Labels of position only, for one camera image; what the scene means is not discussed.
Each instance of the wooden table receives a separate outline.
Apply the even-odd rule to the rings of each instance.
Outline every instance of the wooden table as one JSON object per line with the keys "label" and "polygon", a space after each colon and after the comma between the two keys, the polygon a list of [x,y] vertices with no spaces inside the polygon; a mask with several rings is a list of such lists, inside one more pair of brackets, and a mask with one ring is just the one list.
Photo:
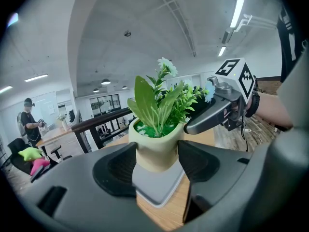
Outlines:
{"label": "wooden table", "polygon": [[[215,146],[213,129],[198,135],[185,134],[184,140]],[[128,143],[128,135],[108,144],[106,147],[124,143]],[[139,195],[137,195],[136,198],[137,204],[162,229],[166,231],[174,230],[183,225],[183,213],[187,201],[189,185],[189,179],[184,175],[176,191],[168,203],[162,208],[153,207]]]}
{"label": "wooden table", "polygon": [[41,140],[37,142],[36,147],[38,147],[39,149],[42,149],[42,146],[44,146],[45,144],[51,143],[57,140],[58,138],[64,135],[67,135],[69,133],[72,133],[71,129],[68,129],[68,131],[65,131],[62,127],[50,130],[41,138]]}

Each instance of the fluorescent light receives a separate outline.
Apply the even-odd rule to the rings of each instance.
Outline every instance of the fluorescent light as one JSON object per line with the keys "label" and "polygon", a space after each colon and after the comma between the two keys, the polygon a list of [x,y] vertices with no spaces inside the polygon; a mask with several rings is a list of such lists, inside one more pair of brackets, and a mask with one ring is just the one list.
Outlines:
{"label": "fluorescent light", "polygon": [[39,78],[42,78],[42,77],[46,77],[46,76],[48,76],[48,75],[47,74],[39,75],[39,76],[36,76],[36,77],[33,77],[33,78],[25,80],[25,82],[31,82],[33,80],[36,80],[36,79],[39,79]]}
{"label": "fluorescent light", "polygon": [[223,54],[223,52],[224,52],[225,49],[226,49],[226,46],[222,46],[222,48],[221,48],[221,50],[220,50],[220,53],[219,53],[218,57],[221,57],[221,56],[222,56],[222,54]]}
{"label": "fluorescent light", "polygon": [[236,24],[238,22],[238,19],[239,19],[239,16],[240,16],[240,12],[241,12],[241,9],[242,9],[242,6],[243,6],[244,2],[245,2],[245,0],[237,0],[236,1],[236,7],[235,7],[232,23],[231,23],[231,28],[236,27]]}
{"label": "fluorescent light", "polygon": [[13,87],[12,86],[8,86],[8,87],[5,87],[3,89],[0,89],[0,94],[5,92],[5,91],[7,91],[7,90],[9,90],[9,89],[11,89],[11,88],[13,88]]}
{"label": "fluorescent light", "polygon": [[9,27],[10,25],[12,25],[13,23],[15,23],[15,22],[17,22],[17,21],[18,21],[18,13],[14,13],[14,14],[12,15],[12,17],[10,18],[7,27]]}

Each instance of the green moss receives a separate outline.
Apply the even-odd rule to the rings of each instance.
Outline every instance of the green moss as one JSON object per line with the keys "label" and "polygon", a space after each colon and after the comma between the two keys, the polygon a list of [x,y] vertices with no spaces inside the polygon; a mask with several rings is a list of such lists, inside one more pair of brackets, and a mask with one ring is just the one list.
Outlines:
{"label": "green moss", "polygon": [[[162,130],[162,137],[170,134],[177,125],[164,125]],[[144,135],[148,137],[158,138],[155,136],[155,130],[152,127],[145,126],[143,122],[139,121],[134,125],[134,129],[139,133],[140,131],[145,131]]]}

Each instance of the green pillow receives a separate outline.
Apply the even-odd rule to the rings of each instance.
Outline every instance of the green pillow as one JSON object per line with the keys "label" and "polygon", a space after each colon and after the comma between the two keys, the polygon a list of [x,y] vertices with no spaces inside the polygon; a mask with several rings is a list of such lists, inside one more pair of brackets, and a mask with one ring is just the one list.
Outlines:
{"label": "green pillow", "polygon": [[18,154],[24,157],[24,161],[32,161],[41,158],[42,152],[43,151],[41,149],[29,147],[27,149],[24,149],[23,151],[19,151]]}

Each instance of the gray tray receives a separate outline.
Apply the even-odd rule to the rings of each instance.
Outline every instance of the gray tray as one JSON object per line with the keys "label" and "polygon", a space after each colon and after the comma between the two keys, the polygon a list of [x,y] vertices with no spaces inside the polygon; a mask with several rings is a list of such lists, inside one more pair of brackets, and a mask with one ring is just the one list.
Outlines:
{"label": "gray tray", "polygon": [[132,182],[136,192],[156,208],[163,207],[173,195],[184,175],[183,167],[177,160],[161,173],[150,172],[136,163]]}

